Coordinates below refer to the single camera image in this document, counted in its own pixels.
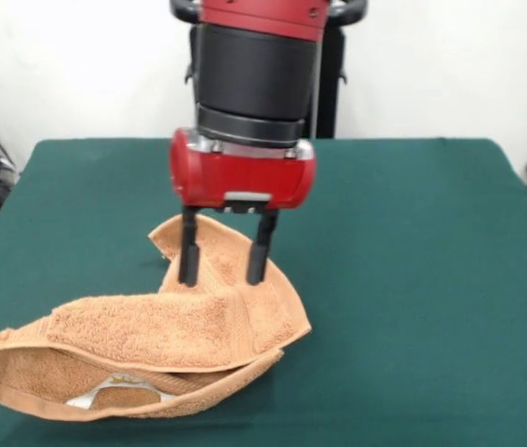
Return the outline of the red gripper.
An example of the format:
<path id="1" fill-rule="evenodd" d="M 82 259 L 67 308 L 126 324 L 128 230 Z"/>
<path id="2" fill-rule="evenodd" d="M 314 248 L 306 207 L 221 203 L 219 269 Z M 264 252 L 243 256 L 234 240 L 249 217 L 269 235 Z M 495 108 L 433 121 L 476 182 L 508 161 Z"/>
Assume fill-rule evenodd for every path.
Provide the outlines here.
<path id="1" fill-rule="evenodd" d="M 223 209 L 244 202 L 267 209 L 250 246 L 246 276 L 250 285 L 258 285 L 264 280 L 278 210 L 295 209 L 306 200 L 317 161 L 314 146 L 307 140 L 289 148 L 265 148 L 212 140 L 196 129 L 180 128 L 170 143 L 169 168 L 174 190 L 185 205 L 179 282 L 187 287 L 197 283 L 199 208 Z"/>

